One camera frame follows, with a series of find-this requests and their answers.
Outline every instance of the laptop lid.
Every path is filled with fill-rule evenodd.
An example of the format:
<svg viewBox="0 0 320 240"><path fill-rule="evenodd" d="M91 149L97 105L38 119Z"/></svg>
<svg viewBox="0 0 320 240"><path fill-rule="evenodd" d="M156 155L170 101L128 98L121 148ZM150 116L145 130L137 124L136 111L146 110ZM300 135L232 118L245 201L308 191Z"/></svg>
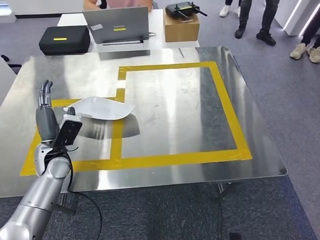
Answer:
<svg viewBox="0 0 320 240"><path fill-rule="evenodd" d="M148 8L125 7L83 11L97 44L144 40L149 37Z"/></svg>

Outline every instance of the robotic arm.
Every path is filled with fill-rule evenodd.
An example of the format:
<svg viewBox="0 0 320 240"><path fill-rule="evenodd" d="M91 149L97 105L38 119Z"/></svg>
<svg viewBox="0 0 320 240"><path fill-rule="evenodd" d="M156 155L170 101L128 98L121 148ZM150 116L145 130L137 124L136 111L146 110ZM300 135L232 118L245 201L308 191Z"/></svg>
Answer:
<svg viewBox="0 0 320 240"><path fill-rule="evenodd" d="M51 81L46 80L38 94L35 121L41 143L35 150L38 176L2 229L0 240L41 240L71 169L66 146L72 145L82 123L73 107L59 125L51 108Z"/></svg>

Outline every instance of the reflective surface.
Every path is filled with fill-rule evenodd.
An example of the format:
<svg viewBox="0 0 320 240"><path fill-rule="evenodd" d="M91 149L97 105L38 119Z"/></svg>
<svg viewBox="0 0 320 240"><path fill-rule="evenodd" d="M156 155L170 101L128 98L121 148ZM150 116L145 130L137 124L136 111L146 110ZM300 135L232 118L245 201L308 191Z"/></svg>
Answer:
<svg viewBox="0 0 320 240"><path fill-rule="evenodd" d="M217 63L253 159L77 172L73 190L222 183L287 174L265 122L227 48L40 56L25 63L0 107L0 197L23 195L35 178L20 176L20 172L35 134L38 89L45 79L54 82L52 100L115 97L117 88L125 84L125 101L136 108L123 123L123 158L234 149L235 142L212 77L205 68L128 72L125 82L118 81L119 66L205 61ZM85 121L78 139L79 149L71 158L108 158L109 123ZM63 191L66 191L67 181Z"/></svg>

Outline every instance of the white desk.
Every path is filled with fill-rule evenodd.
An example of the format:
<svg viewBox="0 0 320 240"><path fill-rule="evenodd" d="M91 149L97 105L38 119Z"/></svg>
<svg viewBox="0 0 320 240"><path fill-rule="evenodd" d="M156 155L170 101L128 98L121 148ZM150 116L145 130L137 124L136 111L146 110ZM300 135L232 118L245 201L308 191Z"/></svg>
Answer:
<svg viewBox="0 0 320 240"><path fill-rule="evenodd" d="M57 26L87 26L87 22L82 13L63 14ZM198 41L166 42L164 32L163 9L153 9L149 13L149 32L155 33L156 35L150 37L149 40L145 40L144 43L107 46L96 44L91 33L90 33L91 43L88 52L101 53L199 47Z"/></svg>

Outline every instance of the sticker on laptop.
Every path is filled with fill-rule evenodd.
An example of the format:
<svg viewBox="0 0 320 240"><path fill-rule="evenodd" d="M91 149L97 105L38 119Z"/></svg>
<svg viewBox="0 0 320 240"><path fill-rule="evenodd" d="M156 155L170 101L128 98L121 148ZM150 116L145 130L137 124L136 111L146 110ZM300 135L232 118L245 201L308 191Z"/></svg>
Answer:
<svg viewBox="0 0 320 240"><path fill-rule="evenodd" d="M94 25L94 26L91 26L91 29L92 29L93 31L96 31L96 30L99 30L99 29L103 29L103 25L101 24L97 24L97 25Z"/></svg>

